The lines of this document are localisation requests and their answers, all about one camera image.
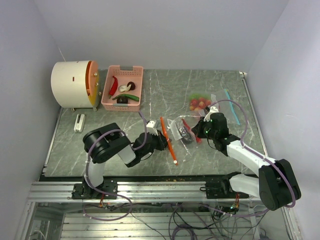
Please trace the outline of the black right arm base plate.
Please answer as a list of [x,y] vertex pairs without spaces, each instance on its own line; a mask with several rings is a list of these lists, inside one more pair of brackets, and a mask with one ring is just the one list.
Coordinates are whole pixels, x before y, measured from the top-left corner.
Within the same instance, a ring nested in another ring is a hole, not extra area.
[[207,199],[248,199],[249,195],[246,193],[235,192],[227,189],[224,183],[221,182],[206,182],[199,190],[204,192]]

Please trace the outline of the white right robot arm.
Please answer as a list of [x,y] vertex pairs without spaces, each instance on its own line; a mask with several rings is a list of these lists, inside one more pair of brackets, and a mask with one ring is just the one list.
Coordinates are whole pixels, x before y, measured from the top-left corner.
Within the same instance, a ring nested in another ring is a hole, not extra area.
[[254,177],[240,172],[226,175],[220,186],[224,197],[244,193],[259,198],[271,211],[292,208],[301,198],[301,190],[289,161],[268,158],[244,144],[240,137],[229,132],[223,113],[201,117],[191,130],[196,137],[212,141],[217,151],[237,160],[255,174]]

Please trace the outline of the white fake mushroom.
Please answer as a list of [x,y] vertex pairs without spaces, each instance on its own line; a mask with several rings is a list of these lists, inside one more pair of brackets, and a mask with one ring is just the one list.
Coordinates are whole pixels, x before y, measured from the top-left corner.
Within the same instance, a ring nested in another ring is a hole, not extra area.
[[127,85],[120,85],[120,86],[118,87],[118,91],[119,91],[120,93],[128,92],[128,90],[127,90]]

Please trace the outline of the dark purple fake plum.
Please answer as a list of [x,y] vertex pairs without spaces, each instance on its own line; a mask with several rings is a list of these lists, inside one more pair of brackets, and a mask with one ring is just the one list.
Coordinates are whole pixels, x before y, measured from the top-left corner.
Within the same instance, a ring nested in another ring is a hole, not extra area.
[[117,104],[128,104],[128,102],[129,102],[129,99],[126,96],[119,96],[116,99]]

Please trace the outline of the dark red fake fruit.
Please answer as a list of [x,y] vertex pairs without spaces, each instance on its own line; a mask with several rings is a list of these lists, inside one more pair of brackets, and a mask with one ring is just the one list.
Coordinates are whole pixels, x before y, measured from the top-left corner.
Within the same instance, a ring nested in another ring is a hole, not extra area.
[[135,89],[136,89],[136,85],[135,85],[134,82],[130,81],[130,82],[127,83],[127,90],[128,91],[133,91]]

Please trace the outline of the pink perforated plastic basket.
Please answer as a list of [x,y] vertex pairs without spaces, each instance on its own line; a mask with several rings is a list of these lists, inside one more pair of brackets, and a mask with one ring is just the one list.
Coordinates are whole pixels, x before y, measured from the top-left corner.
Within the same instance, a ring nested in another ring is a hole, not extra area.
[[109,66],[101,98],[101,105],[107,111],[139,111],[143,73],[144,68],[142,66]]

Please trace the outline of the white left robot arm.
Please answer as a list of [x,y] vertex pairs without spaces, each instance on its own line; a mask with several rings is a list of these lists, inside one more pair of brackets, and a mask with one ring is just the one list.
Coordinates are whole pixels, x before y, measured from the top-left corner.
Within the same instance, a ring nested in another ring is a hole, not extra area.
[[104,186],[104,167],[109,159],[118,155],[126,167],[131,168],[149,158],[155,150],[164,151],[168,146],[165,136],[154,128],[151,121],[134,142],[115,122],[88,132],[82,141],[88,157],[83,188],[91,199],[101,194],[115,195],[113,190]]

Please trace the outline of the green fake chili pepper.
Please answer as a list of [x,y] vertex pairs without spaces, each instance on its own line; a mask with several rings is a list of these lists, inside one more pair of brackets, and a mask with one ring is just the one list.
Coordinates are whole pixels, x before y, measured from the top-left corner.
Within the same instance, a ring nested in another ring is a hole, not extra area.
[[140,101],[140,98],[136,95],[132,95],[132,94],[126,94],[126,93],[123,93],[123,94],[119,94],[115,97],[112,98],[112,100],[116,100],[116,99],[119,99],[120,97],[126,97],[130,100],[133,100],[135,102],[139,102]]

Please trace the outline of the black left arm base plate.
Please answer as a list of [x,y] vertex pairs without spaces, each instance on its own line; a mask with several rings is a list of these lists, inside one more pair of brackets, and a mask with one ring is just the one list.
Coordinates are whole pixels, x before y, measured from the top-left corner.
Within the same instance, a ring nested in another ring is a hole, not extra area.
[[102,197],[107,200],[115,200],[117,198],[118,185],[113,180],[104,180],[103,183],[96,188],[103,192],[108,192],[108,194],[102,194],[94,190],[84,181],[83,183],[77,183],[73,186],[71,198],[73,200],[97,200]]

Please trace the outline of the dark fake eggplant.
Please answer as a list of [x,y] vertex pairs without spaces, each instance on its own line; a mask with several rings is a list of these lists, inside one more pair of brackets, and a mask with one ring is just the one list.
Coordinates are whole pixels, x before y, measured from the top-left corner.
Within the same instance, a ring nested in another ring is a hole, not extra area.
[[190,132],[188,131],[188,129],[185,126],[181,126],[178,128],[178,132],[181,136],[181,141],[188,145],[194,142],[194,139],[192,137],[192,135],[190,134]]

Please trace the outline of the red fake chili pepper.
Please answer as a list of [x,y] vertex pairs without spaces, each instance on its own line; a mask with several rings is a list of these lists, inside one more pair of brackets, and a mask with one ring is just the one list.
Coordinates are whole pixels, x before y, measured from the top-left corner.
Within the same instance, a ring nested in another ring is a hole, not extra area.
[[111,98],[116,93],[116,91],[118,89],[118,79],[115,76],[113,76],[112,78],[113,78],[113,84],[112,84],[112,86],[109,90],[109,93],[108,93],[109,98]]

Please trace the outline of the orange zip bag with vegetables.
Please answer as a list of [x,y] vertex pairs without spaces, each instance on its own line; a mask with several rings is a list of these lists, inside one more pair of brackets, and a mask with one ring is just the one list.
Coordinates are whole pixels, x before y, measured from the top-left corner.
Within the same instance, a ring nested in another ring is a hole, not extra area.
[[192,128],[199,122],[200,117],[201,114],[195,111],[176,118],[160,117],[162,132],[176,166],[190,160],[202,143],[202,140],[192,132]]

